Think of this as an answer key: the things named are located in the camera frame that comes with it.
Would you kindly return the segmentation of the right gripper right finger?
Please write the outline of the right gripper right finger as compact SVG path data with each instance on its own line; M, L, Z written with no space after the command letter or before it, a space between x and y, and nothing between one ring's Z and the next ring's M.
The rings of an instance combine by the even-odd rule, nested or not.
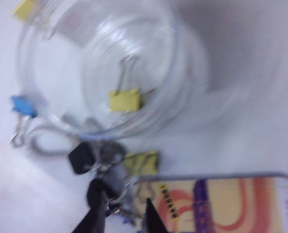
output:
M168 233L150 198L146 199L144 233Z

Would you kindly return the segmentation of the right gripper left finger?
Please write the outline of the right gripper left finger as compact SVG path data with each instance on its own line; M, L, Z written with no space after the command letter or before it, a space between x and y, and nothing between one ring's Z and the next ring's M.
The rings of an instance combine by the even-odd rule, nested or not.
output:
M88 201L89 210L73 233L103 233L105 231L105 203L104 194L93 195Z

